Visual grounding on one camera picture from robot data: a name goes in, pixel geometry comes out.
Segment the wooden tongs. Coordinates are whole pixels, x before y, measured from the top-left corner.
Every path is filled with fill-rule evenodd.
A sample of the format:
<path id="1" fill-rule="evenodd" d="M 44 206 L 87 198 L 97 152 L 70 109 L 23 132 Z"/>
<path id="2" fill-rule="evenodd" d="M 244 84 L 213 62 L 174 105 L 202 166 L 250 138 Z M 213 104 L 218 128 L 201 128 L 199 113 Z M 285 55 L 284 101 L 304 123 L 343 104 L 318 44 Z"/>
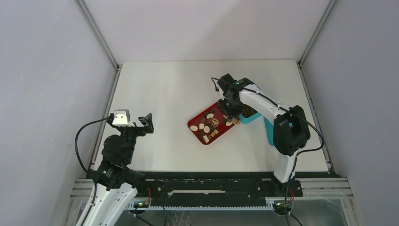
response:
<path id="1" fill-rule="evenodd" d="M 231 123 L 234 125 L 239 125 L 240 121 L 237 118 L 232 118 Z"/>

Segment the teal chocolate box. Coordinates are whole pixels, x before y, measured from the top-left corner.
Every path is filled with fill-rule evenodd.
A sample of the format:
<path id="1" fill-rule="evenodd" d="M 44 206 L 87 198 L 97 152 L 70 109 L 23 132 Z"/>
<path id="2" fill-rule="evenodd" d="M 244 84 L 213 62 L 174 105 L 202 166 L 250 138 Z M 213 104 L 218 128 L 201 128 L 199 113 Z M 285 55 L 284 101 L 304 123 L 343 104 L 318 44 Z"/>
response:
<path id="1" fill-rule="evenodd" d="M 249 124 L 262 115 L 250 106 L 246 106 L 244 112 L 239 116 L 241 124 Z"/>

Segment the red chocolate tray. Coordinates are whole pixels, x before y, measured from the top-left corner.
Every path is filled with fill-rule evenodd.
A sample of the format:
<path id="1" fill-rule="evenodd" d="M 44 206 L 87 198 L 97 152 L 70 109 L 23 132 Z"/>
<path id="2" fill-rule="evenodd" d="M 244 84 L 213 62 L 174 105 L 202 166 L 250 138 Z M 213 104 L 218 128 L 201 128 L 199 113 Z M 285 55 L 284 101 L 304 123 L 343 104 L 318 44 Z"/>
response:
<path id="1" fill-rule="evenodd" d="M 191 133 L 203 145 L 213 143 L 236 126 L 231 123 L 231 120 L 227 120 L 219 107 L 219 103 L 215 102 L 187 122 L 187 127 Z"/>

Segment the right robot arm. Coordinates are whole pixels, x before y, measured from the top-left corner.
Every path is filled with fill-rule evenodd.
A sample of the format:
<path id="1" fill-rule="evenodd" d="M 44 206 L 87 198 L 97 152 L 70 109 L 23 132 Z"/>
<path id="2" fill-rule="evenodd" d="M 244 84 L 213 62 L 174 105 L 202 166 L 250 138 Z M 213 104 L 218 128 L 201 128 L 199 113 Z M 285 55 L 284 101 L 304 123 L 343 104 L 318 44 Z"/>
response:
<path id="1" fill-rule="evenodd" d="M 221 96 L 218 101 L 220 110 L 229 121 L 250 107 L 270 123 L 272 142 L 279 152 L 273 172 L 277 180 L 272 182 L 272 191 L 284 196 L 291 188 L 289 180 L 294 176 L 295 156 L 311 137 L 303 108 L 298 105 L 283 107 L 248 78 L 235 80 L 226 74 L 215 79 L 214 84 Z"/>

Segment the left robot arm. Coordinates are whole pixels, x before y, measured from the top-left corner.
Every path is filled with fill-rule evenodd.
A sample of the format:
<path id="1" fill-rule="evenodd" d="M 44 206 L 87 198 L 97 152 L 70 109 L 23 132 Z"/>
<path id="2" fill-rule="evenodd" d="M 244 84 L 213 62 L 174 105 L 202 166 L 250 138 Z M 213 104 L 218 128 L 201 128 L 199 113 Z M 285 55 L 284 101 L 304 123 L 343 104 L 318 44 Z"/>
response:
<path id="1" fill-rule="evenodd" d="M 136 140 L 154 132 L 152 113 L 139 117 L 141 126 L 130 120 L 127 109 L 119 109 L 100 119 L 119 133 L 108 136 L 101 151 L 102 160 L 95 170 L 85 170 L 94 183 L 78 226 L 113 226 L 126 206 L 146 193 L 145 175 L 129 168 Z"/>

